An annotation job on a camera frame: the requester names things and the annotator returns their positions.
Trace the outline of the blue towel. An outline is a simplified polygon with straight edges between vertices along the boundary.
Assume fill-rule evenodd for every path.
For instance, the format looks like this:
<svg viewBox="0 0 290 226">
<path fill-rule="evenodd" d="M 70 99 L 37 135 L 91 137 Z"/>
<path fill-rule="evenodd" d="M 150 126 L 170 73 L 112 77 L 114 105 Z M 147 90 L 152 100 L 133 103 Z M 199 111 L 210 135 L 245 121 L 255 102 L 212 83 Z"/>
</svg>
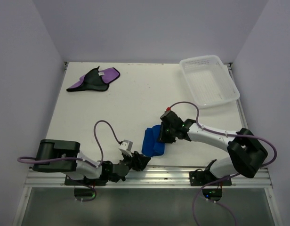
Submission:
<svg viewBox="0 0 290 226">
<path fill-rule="evenodd" d="M 165 144 L 158 141 L 161 125 L 155 125 L 145 130 L 142 144 L 142 154 L 147 157 L 162 156 L 165 152 Z"/>
</svg>

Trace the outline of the purple and grey towel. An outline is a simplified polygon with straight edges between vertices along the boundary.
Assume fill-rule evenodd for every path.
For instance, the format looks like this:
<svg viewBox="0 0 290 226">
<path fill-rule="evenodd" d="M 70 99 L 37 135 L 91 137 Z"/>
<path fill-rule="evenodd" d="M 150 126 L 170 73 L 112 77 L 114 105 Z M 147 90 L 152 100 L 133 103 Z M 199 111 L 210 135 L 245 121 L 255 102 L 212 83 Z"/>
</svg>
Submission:
<svg viewBox="0 0 290 226">
<path fill-rule="evenodd" d="M 98 91 L 104 92 L 109 89 L 110 84 L 120 77 L 120 72 L 114 68 L 107 68 L 99 70 L 97 68 L 91 69 L 88 73 L 81 76 L 79 80 L 66 89 L 67 92 L 80 91 Z"/>
</svg>

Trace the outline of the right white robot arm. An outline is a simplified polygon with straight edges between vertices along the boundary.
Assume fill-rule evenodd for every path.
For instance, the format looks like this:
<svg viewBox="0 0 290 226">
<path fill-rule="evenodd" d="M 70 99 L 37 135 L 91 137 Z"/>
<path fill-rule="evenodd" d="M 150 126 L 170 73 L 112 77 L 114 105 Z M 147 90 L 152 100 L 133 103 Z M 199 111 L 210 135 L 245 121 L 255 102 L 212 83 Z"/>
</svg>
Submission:
<svg viewBox="0 0 290 226">
<path fill-rule="evenodd" d="M 212 128 L 200 126 L 196 120 L 183 121 L 172 110 L 166 111 L 160 119 L 159 142 L 172 144 L 178 138 L 208 144 L 228 153 L 229 157 L 213 160 L 200 172 L 200 177 L 210 185 L 232 174 L 253 178 L 268 156 L 267 150 L 248 129 L 242 128 L 232 135 L 225 130 L 212 132 Z"/>
</svg>

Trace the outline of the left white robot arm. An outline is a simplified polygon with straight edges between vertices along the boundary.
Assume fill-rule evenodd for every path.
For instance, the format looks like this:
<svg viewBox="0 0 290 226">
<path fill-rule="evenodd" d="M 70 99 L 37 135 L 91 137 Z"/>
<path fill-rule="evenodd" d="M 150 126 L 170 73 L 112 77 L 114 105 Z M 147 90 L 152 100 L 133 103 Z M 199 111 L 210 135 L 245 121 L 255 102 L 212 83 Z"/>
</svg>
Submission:
<svg viewBox="0 0 290 226">
<path fill-rule="evenodd" d="M 33 171 L 63 173 L 82 185 L 104 186 L 108 181 L 125 181 L 130 170 L 143 171 L 150 157 L 137 151 L 131 152 L 132 142 L 124 140 L 119 147 L 123 159 L 117 164 L 111 161 L 94 162 L 80 150 L 75 141 L 44 139 L 40 142 Z"/>
</svg>

